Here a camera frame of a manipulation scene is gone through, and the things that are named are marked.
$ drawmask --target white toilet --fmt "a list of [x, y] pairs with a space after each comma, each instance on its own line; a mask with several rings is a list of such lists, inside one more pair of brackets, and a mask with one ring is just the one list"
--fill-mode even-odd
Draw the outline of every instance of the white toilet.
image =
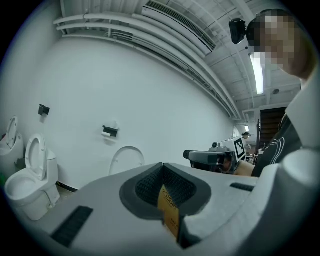
[[56, 155], [46, 148], [44, 137], [34, 134], [25, 153], [26, 168], [12, 175], [4, 191], [13, 207], [20, 208], [33, 221], [40, 220], [60, 198], [56, 187]]
[[24, 158], [24, 140], [17, 128], [18, 118], [14, 116], [10, 119], [5, 137], [0, 141], [0, 173], [6, 179], [16, 173], [17, 160]]

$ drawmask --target yellow label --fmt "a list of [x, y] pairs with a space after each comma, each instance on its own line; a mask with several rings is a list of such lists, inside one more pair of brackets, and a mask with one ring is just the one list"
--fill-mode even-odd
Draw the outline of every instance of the yellow label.
[[159, 193], [158, 209], [164, 211], [164, 224], [177, 238], [179, 232], [179, 209], [166, 190], [165, 185], [162, 185]]

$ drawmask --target staircase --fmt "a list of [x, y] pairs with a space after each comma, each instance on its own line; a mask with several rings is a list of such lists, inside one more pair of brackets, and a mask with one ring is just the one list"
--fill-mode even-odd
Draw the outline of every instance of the staircase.
[[278, 133], [279, 124], [285, 115], [285, 110], [285, 107], [261, 110], [261, 130], [257, 145], [258, 149], [263, 149], [264, 144], [268, 146], [273, 137]]

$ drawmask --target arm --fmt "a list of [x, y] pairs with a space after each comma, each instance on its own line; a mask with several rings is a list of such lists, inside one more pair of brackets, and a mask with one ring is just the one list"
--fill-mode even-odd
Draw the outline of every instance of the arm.
[[234, 172], [234, 175], [239, 176], [250, 176], [254, 170], [255, 166], [251, 163], [248, 163], [246, 161], [240, 160], [239, 165], [237, 169]]

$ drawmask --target floor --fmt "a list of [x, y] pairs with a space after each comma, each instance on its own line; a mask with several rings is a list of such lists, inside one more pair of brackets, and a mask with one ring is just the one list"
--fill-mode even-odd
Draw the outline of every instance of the floor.
[[58, 189], [60, 194], [60, 199], [58, 200], [57, 204], [67, 200], [69, 197], [71, 197], [74, 194], [73, 192], [66, 190], [60, 186], [56, 186], [56, 188]]

